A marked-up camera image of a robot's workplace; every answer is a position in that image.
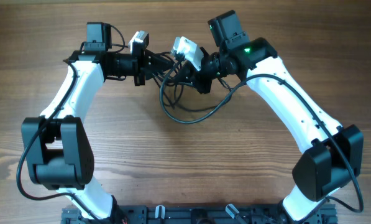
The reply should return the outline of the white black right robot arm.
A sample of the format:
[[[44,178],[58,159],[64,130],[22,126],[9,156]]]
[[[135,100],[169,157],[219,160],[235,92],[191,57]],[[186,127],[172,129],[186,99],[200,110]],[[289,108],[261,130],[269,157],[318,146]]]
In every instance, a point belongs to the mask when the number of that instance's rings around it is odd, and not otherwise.
[[[356,183],[364,137],[355,125],[343,127],[297,84],[277,51],[262,37],[250,39],[235,11],[211,19],[218,51],[209,54],[186,37],[177,37],[172,54],[184,58],[180,71],[200,93],[214,79],[236,75],[240,86],[256,92],[288,128],[301,152],[292,170],[295,186],[281,202],[282,222],[302,223],[333,193]]]

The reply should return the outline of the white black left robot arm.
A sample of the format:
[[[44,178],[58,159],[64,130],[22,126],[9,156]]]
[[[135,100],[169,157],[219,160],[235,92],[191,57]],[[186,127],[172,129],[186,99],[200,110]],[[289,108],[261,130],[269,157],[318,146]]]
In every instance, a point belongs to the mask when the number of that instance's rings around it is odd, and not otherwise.
[[[16,183],[24,193],[22,171],[50,191],[51,198],[66,197],[89,223],[127,223],[128,217],[94,176],[94,154],[83,126],[96,93],[106,80],[132,77],[141,86],[173,63],[151,52],[149,35],[134,34],[130,42],[114,44],[114,26],[104,22],[86,25],[86,40],[67,59],[67,75],[52,102],[37,117],[21,126],[24,150]]]

